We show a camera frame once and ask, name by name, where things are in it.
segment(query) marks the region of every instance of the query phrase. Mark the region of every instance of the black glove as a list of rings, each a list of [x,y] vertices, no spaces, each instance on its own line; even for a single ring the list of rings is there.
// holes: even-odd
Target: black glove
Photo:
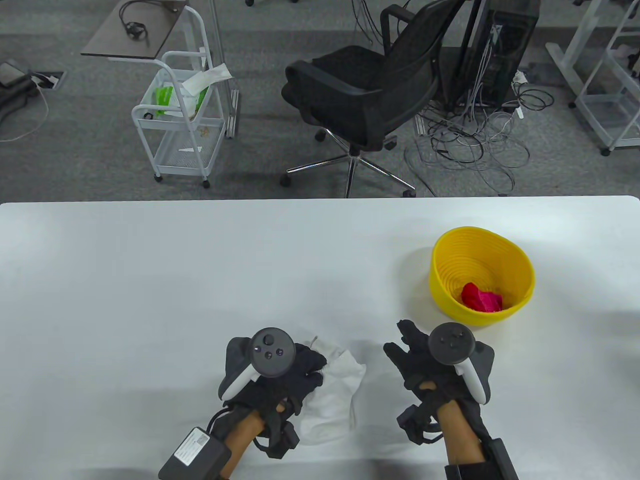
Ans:
[[[249,339],[237,339],[239,348]],[[227,362],[233,362],[233,355]],[[224,438],[234,426],[250,412],[257,410],[265,423],[264,431],[259,435],[269,439],[269,446],[258,442],[256,446],[266,452],[270,458],[282,456],[298,444],[298,437],[293,426],[287,422],[291,415],[299,415],[302,402],[317,387],[323,384],[319,372],[326,365],[326,358],[317,351],[296,343],[296,358],[287,373],[276,378],[261,376],[257,381],[250,381],[241,391],[224,403],[230,413],[212,425],[212,432],[218,438]],[[278,405],[284,407],[278,412]]]
[[[250,381],[225,406],[242,404],[251,406],[260,413],[275,411],[282,403],[285,411],[281,414],[283,421],[291,415],[299,415],[302,400],[323,383],[319,372],[326,365],[326,358],[309,347],[296,343],[296,359],[287,373],[276,378],[260,377],[256,382]]]
[[[480,405],[472,397],[462,377],[456,373],[453,366],[443,365],[431,355],[429,335],[418,330],[410,320],[401,320],[397,326],[402,333],[402,341],[409,345],[409,352],[405,352],[393,342],[386,343],[384,350],[400,370],[404,387],[411,390],[423,403],[429,404],[426,411],[436,420],[437,409],[451,400],[456,400],[476,435],[481,440],[490,438],[480,418]],[[484,344],[477,342],[477,345],[481,348]],[[425,381],[435,383],[436,390],[421,390],[420,385]]]

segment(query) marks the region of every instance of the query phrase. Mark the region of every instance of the battery pack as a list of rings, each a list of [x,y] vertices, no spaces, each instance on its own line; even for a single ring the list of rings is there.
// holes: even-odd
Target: battery pack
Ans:
[[[158,472],[160,480],[214,480],[231,458],[217,438],[194,428]]]

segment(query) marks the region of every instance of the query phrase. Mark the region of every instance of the red cloth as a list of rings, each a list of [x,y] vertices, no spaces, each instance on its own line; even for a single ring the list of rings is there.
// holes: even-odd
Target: red cloth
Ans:
[[[483,292],[472,283],[462,289],[462,303],[476,312],[496,313],[503,310],[502,295]]]

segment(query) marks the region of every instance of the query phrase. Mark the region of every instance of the computer tower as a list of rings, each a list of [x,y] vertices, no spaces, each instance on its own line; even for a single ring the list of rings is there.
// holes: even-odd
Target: computer tower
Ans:
[[[483,105],[500,108],[538,23],[540,0],[488,0],[481,15],[467,80],[472,87],[482,67],[485,47],[490,44],[490,59],[479,98]]]
[[[477,17],[470,19],[465,37],[468,46],[455,49],[458,66],[451,66],[452,53],[443,49],[440,64],[445,74],[443,105],[456,111],[467,103],[468,92],[476,83],[483,67],[483,55],[490,44],[490,55],[482,78],[483,89],[476,97],[476,104],[498,109],[511,91],[513,80],[522,56],[529,44],[540,16],[540,0],[476,0]]]

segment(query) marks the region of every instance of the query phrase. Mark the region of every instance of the yellow basket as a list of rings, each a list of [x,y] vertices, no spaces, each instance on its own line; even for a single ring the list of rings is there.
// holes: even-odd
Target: yellow basket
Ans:
[[[464,306],[462,288],[469,282],[482,291],[502,295],[505,309],[487,314]],[[512,316],[531,300],[536,273],[516,244],[482,228],[461,227],[436,242],[429,286],[446,315],[467,325],[486,326]]]

